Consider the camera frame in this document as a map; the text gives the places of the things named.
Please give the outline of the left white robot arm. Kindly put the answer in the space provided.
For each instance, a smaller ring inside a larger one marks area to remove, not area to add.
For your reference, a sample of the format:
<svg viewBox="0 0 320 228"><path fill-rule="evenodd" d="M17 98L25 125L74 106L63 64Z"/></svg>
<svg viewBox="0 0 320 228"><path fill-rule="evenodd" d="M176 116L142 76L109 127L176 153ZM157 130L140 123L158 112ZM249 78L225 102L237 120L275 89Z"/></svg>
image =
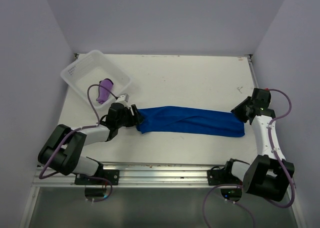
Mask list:
<svg viewBox="0 0 320 228"><path fill-rule="evenodd" d="M58 125L38 155L43 165L39 179L45 179L57 173L63 175L81 174L92 184L99 184L104 178L101 164L82 156L85 146L108 142L115 138L122 127L134 127L142 124L144 117L136 105L127 107L122 103L113 103L106 115L98 119L96 125L72 129Z"/></svg>

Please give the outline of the purple towel black trim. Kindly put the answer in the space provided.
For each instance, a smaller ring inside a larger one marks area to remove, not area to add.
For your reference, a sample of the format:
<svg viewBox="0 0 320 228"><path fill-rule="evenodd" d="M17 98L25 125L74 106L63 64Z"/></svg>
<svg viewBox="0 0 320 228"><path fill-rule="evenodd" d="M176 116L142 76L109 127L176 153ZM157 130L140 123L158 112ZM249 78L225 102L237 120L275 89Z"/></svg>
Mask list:
<svg viewBox="0 0 320 228"><path fill-rule="evenodd" d="M96 101L99 104L103 104L105 101L108 100L110 96L110 91L112 91L114 86L114 83L111 79L106 78L104 80L101 80L99 82L99 87L98 87L98 97Z"/></svg>

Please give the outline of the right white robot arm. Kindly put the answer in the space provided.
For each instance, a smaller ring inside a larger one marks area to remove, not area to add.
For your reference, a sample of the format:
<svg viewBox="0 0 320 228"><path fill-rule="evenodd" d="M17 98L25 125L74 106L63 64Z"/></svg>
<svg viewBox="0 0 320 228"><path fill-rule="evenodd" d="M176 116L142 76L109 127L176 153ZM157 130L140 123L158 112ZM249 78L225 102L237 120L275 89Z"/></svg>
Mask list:
<svg viewBox="0 0 320 228"><path fill-rule="evenodd" d="M280 206L287 188L295 188L292 180L295 167L283 155L276 132L276 121L289 113L276 116L275 111L269 108L272 91L254 88L251 96L232 109L237 119L249 122L252 127L257 156L251 164L231 159L222 177L228 184L240 180L245 193Z"/></svg>

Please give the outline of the blue towel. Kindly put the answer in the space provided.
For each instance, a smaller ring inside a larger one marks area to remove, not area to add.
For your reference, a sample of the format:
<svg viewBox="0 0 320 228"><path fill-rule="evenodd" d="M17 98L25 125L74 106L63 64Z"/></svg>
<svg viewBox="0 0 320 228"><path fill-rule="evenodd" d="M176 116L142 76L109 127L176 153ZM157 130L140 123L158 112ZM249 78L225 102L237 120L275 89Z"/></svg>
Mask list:
<svg viewBox="0 0 320 228"><path fill-rule="evenodd" d="M177 132L239 138L245 135L244 123L231 112L163 106L139 109L144 121L136 129L148 132Z"/></svg>

